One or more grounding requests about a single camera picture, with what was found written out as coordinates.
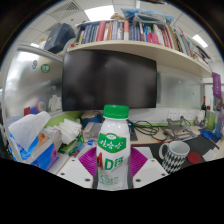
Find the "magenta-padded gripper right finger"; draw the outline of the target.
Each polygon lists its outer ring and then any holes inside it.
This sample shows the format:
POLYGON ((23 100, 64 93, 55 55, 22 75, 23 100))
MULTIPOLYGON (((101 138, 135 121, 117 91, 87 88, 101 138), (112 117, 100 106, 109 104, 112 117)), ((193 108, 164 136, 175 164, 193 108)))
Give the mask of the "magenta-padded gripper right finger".
POLYGON ((138 149, 131 148, 128 172, 130 189, 141 188, 166 176, 168 173, 155 158, 147 158, 138 149))

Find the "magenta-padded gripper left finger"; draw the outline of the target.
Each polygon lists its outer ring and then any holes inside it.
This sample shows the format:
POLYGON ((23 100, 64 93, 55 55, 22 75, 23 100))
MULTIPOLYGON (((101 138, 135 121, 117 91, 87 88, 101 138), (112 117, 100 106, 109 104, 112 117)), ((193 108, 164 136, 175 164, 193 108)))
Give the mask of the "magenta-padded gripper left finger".
POLYGON ((80 158, 71 157, 58 176, 84 188, 97 186, 96 148, 89 149, 80 158))

